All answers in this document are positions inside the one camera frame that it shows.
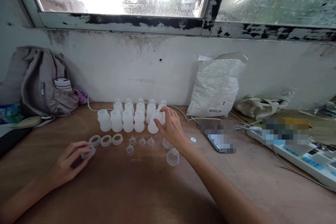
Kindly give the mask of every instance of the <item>window frame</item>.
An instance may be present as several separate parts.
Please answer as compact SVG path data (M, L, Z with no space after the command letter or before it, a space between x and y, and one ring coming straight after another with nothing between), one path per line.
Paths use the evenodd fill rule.
M216 21L222 0L205 0L204 17L158 17L43 12L39 0L22 0L35 28L159 33L234 39L336 41L336 28Z

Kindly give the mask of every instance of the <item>hand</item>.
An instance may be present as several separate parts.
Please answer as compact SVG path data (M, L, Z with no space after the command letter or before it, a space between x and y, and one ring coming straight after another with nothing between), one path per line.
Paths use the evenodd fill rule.
M174 147L181 152L183 147L189 142L185 136L180 117L168 107L163 107L160 112L166 113L166 123L162 125L158 119L154 119L161 135L163 135Z
M81 146L90 145L86 141L71 143L63 152L63 154L56 160L47 174L44 176L44 180L47 185L50 186L50 190L53 190L66 182L72 180L76 175L83 170L87 165L91 156L84 159L76 168L72 169L72 163L83 153L90 153L89 148L79 148L74 153L73 151Z

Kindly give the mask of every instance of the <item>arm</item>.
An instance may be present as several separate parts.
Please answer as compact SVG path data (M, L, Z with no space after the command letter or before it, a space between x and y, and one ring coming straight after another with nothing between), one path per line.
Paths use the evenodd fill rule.
M73 151L78 147L87 145L89 143L86 141L71 143L43 177L31 181L0 207L0 223L14 223L24 212L49 192L72 180L91 158L91 156L88 156L80 165L72 169L72 163L82 153L91 152L91 149L79 148L74 153Z
M210 195L224 215L226 221L233 223L271 223L266 214L231 183L201 152L189 141L182 129L177 113L163 107L166 123L155 119L160 133L185 157L198 174Z

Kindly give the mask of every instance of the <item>white cable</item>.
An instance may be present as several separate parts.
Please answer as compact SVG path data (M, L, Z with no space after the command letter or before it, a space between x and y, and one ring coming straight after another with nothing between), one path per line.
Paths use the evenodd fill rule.
M91 110L91 111L93 111L93 112L98 112L99 110L93 110L91 107L90 107L90 103L92 102L92 99L91 99L91 97L87 97L87 106L89 107L89 109Z
M246 126L249 126L249 125L252 125L252 124L255 124L255 123L260 123L262 121L255 121L255 122L252 122L250 124L245 124L244 126L242 126L241 128L245 128Z
M279 158L279 160L280 160L285 166L287 166L291 171L293 171L293 172L295 172L296 174L299 174L299 175L301 175L302 177L305 177L306 179L309 179L310 181L312 181L312 182L314 182L314 183L316 183L316 184L318 184L318 185L320 185L320 186L322 186L322 187L324 187L324 188L327 188L327 189L329 189L329 190L331 190L331 191L333 191L333 192L336 193L336 190L333 190L333 189L331 189L330 187L325 186L325 185L323 185L323 184L321 184L321 183L319 183L319 182L317 182L317 181L315 181L315 180L313 180L313 179L307 177L306 175L303 175L302 173L298 172L297 170L295 170L295 169L293 169L292 167L290 167L289 165L287 165L287 164L280 158L280 156L275 152L275 150L274 150L274 148L273 148L273 145L271 145L271 146L272 146L272 150L274 151L274 153L276 154L276 156Z
M240 118L239 116L237 116L235 113L233 112L229 112L230 114L234 115L235 117L237 117L239 120L241 120L243 122L244 125L246 125L246 123L244 122L244 120L242 118Z
M170 104L167 104L167 106L171 106L171 107L174 107L174 108L178 109L178 110L182 113L182 115L184 116L185 120L188 121L187 116L186 116L186 115L182 112L182 110L180 110L178 107L175 107L175 106L170 105Z
M195 118L190 118L188 119L187 121L192 121L192 120L198 120L198 119L206 119L206 120L222 120L222 119L219 119L219 118L209 118L209 117L195 117Z
M240 127L240 126L236 126L236 128L244 129L244 130L260 131L259 129L245 128L245 127Z

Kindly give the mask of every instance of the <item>purple cloth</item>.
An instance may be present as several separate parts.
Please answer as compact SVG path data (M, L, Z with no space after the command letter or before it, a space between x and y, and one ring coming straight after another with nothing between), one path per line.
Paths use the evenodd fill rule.
M79 104L86 104L88 101L88 95L83 92L82 90L80 90L78 87L72 87L72 89L74 90L75 94L78 96L79 98Z

